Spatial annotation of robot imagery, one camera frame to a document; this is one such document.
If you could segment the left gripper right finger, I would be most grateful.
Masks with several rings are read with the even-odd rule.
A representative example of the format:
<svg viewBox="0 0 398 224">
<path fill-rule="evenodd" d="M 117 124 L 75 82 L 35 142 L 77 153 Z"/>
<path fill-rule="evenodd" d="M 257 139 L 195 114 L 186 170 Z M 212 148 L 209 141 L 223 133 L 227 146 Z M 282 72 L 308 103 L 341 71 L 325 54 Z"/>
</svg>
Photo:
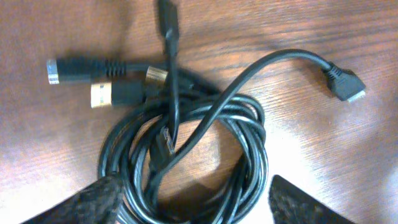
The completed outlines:
<svg viewBox="0 0 398 224">
<path fill-rule="evenodd" d="M 277 224 L 353 224 L 279 175 L 272 178 L 269 205 Z"/>
</svg>

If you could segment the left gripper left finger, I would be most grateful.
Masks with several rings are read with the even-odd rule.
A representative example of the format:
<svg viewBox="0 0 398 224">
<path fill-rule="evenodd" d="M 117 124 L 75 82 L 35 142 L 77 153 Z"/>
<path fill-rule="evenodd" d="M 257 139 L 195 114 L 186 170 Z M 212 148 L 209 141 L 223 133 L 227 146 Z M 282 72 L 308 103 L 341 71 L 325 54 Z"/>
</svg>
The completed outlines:
<svg viewBox="0 0 398 224">
<path fill-rule="evenodd" d="M 123 192 L 121 177 L 108 175 L 24 224 L 115 223 Z"/>
</svg>

